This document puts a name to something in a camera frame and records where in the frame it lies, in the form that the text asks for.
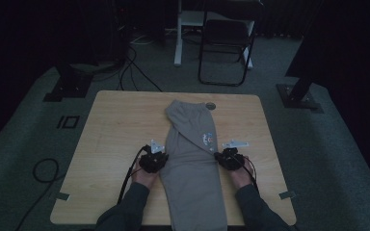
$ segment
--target gray carpet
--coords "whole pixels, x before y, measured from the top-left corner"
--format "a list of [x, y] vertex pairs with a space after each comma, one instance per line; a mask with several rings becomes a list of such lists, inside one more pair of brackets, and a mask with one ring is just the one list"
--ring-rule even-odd
[[[253, 52], [253, 70], [240, 87], [206, 86], [198, 82], [198, 46], [184, 44], [182, 66], [173, 66], [175, 40], [165, 46], [156, 43], [133, 44], [137, 64], [163, 91], [255, 94], [262, 101], [284, 177], [302, 231], [370, 230], [370, 171], [363, 161], [348, 128], [326, 89], [310, 89], [324, 113], [283, 107], [276, 84], [294, 84], [284, 77], [299, 40], [258, 38]], [[86, 65], [77, 67], [89, 70]], [[133, 80], [139, 90], [157, 91], [135, 68]], [[227, 65], [221, 76], [237, 78], [240, 65]], [[129, 69], [123, 86], [135, 90]], [[0, 133], [0, 230], [14, 230], [23, 215], [45, 190], [32, 174], [35, 163], [54, 158], [60, 174], [67, 171], [95, 95], [100, 90], [115, 90], [119, 77], [111, 73], [94, 77], [86, 98], [66, 98], [62, 102], [42, 102], [52, 91], [59, 75], [48, 70], [30, 89], [12, 119]], [[80, 116], [74, 129], [58, 128], [62, 116]], [[54, 165], [38, 169], [42, 179], [50, 179]], [[58, 192], [62, 180], [26, 218], [21, 230], [80, 230], [92, 225], [55, 225], [50, 213], [55, 203], [51, 193]]]

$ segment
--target dark sleeve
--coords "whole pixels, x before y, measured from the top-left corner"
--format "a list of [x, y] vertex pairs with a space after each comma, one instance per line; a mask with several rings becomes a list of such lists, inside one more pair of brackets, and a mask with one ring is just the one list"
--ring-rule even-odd
[[149, 189], [146, 186], [132, 183], [121, 203], [98, 218], [95, 230], [139, 230], [148, 195]]
[[253, 185], [247, 185], [236, 193], [243, 220], [249, 231], [286, 231], [289, 226], [260, 198]]

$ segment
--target gray sweatpants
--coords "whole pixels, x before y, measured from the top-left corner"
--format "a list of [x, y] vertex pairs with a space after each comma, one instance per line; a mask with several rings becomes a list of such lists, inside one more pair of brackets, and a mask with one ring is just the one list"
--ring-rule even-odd
[[174, 231], [227, 230], [213, 118], [205, 104], [174, 100], [166, 109], [172, 127], [167, 136], [170, 155], [161, 169]]

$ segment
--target logo patch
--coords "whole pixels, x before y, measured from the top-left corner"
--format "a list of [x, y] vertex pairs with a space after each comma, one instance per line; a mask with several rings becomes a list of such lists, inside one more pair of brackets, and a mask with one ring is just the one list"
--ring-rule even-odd
[[212, 133], [205, 133], [202, 136], [203, 143], [209, 147], [210, 151], [214, 151], [213, 145], [214, 145], [214, 140], [213, 140], [213, 134]]

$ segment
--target folding chair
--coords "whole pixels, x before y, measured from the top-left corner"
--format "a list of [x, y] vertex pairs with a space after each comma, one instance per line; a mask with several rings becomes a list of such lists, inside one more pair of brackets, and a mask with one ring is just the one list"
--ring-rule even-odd
[[[198, 78], [203, 84], [240, 86], [245, 82], [251, 59], [255, 29], [263, 14], [264, 6], [260, 0], [204, 0], [202, 39], [199, 48]], [[210, 18], [209, 14], [217, 13], [224, 19]], [[206, 50], [206, 45], [221, 47], [219, 50]], [[236, 48], [238, 52], [221, 51], [222, 47]], [[201, 76], [203, 52], [221, 52], [239, 54], [240, 62], [248, 49], [243, 76], [239, 82], [224, 83], [204, 80]]]

